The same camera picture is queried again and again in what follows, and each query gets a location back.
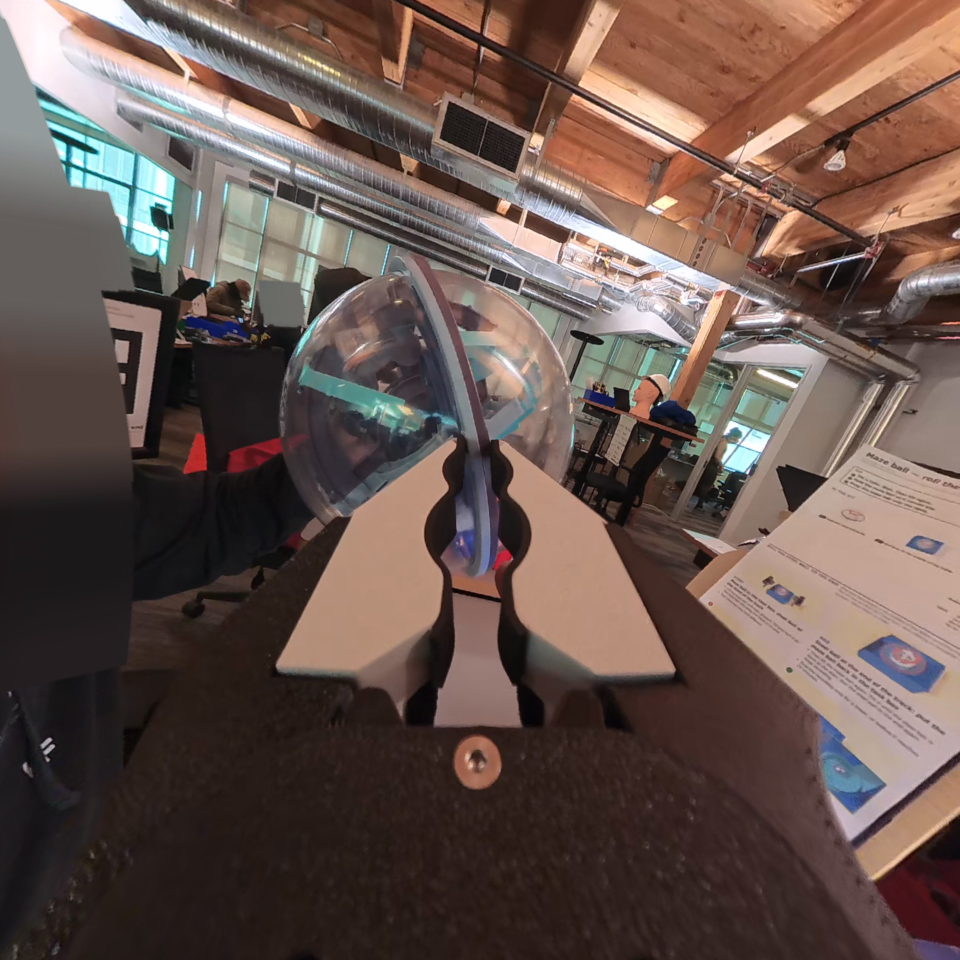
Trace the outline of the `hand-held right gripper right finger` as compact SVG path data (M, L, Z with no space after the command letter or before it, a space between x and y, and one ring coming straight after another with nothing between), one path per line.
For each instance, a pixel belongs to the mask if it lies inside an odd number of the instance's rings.
M610 526L517 450L489 448L498 539L497 650L521 710L576 691L672 682L676 666Z

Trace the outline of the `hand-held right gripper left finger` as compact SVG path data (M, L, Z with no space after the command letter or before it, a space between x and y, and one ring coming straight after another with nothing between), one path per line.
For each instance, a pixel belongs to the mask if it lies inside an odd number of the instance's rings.
M450 439L348 519L278 658L284 676L384 690L404 708L450 671L454 624L442 556L456 533L463 441Z

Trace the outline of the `clear plastic maze ball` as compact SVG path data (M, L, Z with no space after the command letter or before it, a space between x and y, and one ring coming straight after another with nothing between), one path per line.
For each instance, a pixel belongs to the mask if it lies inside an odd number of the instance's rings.
M320 522L349 517L463 438L452 545L472 576L501 549L489 444L561 481L574 436L570 378L532 314L413 253L312 320L287 366L279 423L294 485Z

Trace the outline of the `person's left forearm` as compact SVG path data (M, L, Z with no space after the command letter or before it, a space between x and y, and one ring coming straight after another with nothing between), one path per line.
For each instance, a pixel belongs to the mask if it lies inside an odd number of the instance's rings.
M281 454L236 473L136 463L132 490L135 602L242 573L314 519Z

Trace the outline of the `wooden instruction board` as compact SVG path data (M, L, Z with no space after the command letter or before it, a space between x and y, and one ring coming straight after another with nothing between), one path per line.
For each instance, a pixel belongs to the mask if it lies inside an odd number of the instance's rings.
M687 589L818 714L827 798L871 879L954 820L957 477L864 445Z

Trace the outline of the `black-framed marker sign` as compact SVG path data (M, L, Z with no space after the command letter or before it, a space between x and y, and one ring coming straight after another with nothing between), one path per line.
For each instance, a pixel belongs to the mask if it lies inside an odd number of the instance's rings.
M103 291L126 409L131 457L160 454L180 307L173 297Z

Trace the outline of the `black backpack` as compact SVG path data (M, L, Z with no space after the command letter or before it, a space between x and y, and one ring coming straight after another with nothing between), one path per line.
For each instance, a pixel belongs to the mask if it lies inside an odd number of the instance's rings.
M120 670L1 695L1 942L59 897L123 756Z

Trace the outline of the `silver ventilation duct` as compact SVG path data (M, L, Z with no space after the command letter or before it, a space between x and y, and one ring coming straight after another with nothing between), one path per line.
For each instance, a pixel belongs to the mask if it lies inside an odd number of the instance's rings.
M440 105L345 65L220 2L67 6L374 140L679 281L733 287L743 260L534 153L530 136L444 94Z

